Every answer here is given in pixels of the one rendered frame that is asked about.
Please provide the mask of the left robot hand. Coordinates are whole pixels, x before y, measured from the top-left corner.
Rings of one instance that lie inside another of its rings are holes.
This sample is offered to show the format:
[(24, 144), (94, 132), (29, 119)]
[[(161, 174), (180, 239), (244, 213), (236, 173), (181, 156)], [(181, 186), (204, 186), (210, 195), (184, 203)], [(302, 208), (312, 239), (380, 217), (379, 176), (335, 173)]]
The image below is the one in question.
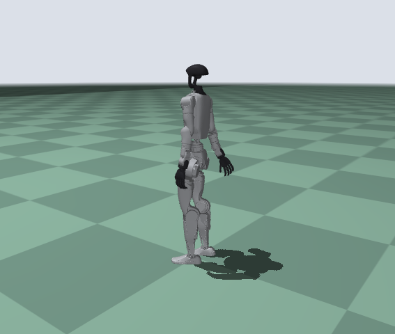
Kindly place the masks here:
[(185, 160), (184, 165), (180, 166), (178, 164), (179, 169), (175, 175), (176, 185), (179, 186), (180, 189), (187, 189), (185, 186), (185, 169), (188, 167), (188, 160)]

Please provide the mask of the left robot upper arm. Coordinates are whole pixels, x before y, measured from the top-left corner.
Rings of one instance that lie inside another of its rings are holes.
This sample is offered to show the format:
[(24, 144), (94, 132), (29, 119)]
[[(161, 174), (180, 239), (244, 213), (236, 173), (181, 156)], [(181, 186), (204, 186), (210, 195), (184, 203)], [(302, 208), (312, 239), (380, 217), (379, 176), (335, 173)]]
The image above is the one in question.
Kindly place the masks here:
[[(194, 107), (195, 107), (194, 95), (187, 97), (182, 97), (180, 105), (183, 110), (183, 120), (185, 122), (185, 127), (189, 128), (191, 136), (194, 133)], [(180, 131), (181, 134), (181, 131)]]

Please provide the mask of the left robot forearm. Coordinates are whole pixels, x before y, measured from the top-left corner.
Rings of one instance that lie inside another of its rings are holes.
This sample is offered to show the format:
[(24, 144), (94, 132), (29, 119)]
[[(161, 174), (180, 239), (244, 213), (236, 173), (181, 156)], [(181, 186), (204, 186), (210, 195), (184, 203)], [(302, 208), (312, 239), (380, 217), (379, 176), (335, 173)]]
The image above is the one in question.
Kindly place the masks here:
[[(179, 165), (183, 166), (185, 160), (188, 160), (189, 162), (189, 158), (191, 156), (191, 145), (193, 143), (193, 141), (191, 140), (191, 133), (189, 128), (184, 127), (181, 129), (181, 143), (182, 143), (182, 148), (181, 148), (181, 153), (180, 153), (180, 159), (179, 159)], [(189, 164), (188, 164), (189, 165)]]

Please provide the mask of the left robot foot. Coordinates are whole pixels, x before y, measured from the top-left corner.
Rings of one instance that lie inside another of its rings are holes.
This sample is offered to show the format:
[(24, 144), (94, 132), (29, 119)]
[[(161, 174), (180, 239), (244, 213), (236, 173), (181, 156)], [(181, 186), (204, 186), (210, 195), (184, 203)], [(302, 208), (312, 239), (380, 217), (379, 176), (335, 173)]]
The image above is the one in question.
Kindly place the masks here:
[(189, 258), (187, 255), (188, 254), (179, 257), (173, 257), (171, 262), (174, 264), (201, 264), (201, 257), (199, 255), (194, 255), (194, 257), (191, 256), (193, 258)]

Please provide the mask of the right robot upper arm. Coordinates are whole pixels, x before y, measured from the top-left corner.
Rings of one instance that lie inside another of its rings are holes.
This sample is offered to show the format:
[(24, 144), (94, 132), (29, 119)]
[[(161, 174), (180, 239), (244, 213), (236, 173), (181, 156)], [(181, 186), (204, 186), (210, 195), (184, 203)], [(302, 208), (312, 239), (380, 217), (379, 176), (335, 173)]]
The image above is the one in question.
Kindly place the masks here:
[(215, 123), (214, 123), (214, 115), (213, 115), (213, 111), (212, 111), (212, 98), (210, 97), (210, 101), (211, 101), (211, 108), (210, 108), (210, 127), (209, 127), (209, 131), (208, 133), (212, 133), (215, 130)]

